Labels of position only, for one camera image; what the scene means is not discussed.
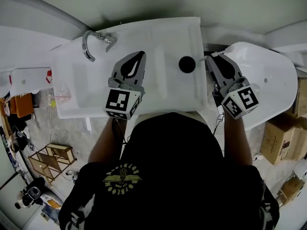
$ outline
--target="concrete floor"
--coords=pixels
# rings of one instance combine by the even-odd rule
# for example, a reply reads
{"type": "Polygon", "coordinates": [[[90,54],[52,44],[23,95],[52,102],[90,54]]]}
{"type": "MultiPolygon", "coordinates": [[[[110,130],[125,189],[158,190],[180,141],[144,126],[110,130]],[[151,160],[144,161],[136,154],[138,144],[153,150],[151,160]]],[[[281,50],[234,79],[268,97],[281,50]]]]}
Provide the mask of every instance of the concrete floor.
{"type": "MultiPolygon", "coordinates": [[[[213,132],[215,128],[216,118],[219,115],[212,98],[213,81],[210,75],[207,73],[207,93],[208,93],[208,108],[204,111],[200,111],[200,115],[204,118],[209,128],[213,132]]],[[[56,137],[52,135],[51,141],[49,140],[49,123],[48,123],[48,107],[47,96],[44,92],[37,94],[37,100],[39,101],[39,108],[35,109],[36,119],[27,121],[32,143],[41,149],[50,142],[57,142],[56,137]]],[[[133,117],[127,125],[125,137],[127,138],[134,127],[136,117],[133,117]]],[[[64,130],[69,132],[70,138],[67,142],[68,145],[73,147],[73,153],[78,159],[68,170],[79,170],[87,163],[89,154],[94,144],[96,143],[100,133],[102,132],[107,118],[91,118],[92,133],[89,133],[85,128],[85,119],[59,119],[57,110],[51,113],[51,127],[53,133],[58,136],[62,136],[64,130]]],[[[265,124],[261,124],[250,131],[246,132],[248,142],[252,155],[255,155],[260,151],[262,137],[264,133],[265,124]]],[[[222,150],[224,150],[224,123],[221,122],[216,130],[215,137],[218,140],[222,150]]],[[[61,142],[66,142],[68,134],[65,132],[63,138],[58,138],[61,142]]],[[[29,156],[33,153],[28,147],[24,149],[25,156],[29,156]]],[[[266,159],[255,161],[256,166],[265,180],[267,186],[270,188],[273,195],[277,195],[278,190],[281,188],[285,180],[292,174],[296,161],[284,161],[278,165],[270,164],[266,159]]],[[[73,183],[70,176],[59,176],[52,184],[53,191],[64,201],[73,188],[73,183]]]]}

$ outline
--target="round black disc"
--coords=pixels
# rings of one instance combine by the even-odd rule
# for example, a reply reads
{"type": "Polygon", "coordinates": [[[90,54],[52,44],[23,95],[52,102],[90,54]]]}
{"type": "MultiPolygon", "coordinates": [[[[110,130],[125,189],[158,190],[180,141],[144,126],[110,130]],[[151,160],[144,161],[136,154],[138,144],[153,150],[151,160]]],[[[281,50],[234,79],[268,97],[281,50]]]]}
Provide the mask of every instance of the round black disc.
{"type": "Polygon", "coordinates": [[[179,68],[184,73],[191,73],[195,70],[195,60],[190,56],[184,56],[179,61],[179,68]]]}

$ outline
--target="white marker cube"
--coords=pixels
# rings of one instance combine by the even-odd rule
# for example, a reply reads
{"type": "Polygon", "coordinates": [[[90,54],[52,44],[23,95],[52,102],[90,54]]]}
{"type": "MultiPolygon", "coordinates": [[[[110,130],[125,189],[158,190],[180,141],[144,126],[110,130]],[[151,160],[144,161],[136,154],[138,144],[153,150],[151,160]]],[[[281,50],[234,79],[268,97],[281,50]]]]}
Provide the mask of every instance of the white marker cube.
{"type": "Polygon", "coordinates": [[[250,113],[258,105],[259,101],[250,85],[228,93],[222,101],[222,106],[234,119],[250,113]]]}
{"type": "Polygon", "coordinates": [[[141,103],[141,92],[107,87],[103,110],[109,117],[130,120],[141,103]]]}

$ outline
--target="chrome faucet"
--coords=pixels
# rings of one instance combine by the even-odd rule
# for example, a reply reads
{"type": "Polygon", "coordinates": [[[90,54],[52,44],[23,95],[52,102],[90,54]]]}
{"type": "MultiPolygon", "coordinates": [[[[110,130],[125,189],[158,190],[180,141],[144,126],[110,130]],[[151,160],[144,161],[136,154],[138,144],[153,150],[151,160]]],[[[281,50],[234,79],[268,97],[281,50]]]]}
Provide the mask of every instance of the chrome faucet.
{"type": "Polygon", "coordinates": [[[117,38],[114,37],[114,36],[102,35],[101,33],[96,33],[96,32],[93,32],[93,31],[86,31],[83,34],[83,38],[82,38],[82,50],[83,50],[85,57],[88,58],[91,62],[95,61],[95,57],[92,56],[90,54],[90,52],[88,51],[87,38],[88,38],[89,35],[93,35],[98,40],[103,40],[105,43],[109,44],[106,47],[105,52],[109,51],[109,49],[117,42],[117,38]]]}

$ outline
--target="faucet handle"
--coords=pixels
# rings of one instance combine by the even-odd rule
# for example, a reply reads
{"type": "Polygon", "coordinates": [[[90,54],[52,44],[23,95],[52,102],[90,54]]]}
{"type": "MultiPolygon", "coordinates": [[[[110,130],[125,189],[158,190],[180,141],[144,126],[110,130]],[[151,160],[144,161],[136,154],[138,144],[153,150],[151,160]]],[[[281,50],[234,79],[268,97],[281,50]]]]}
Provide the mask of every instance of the faucet handle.
{"type": "Polygon", "coordinates": [[[111,35],[106,35],[104,41],[109,44],[105,49],[105,52],[108,52],[109,49],[117,42],[117,38],[111,35]]]}

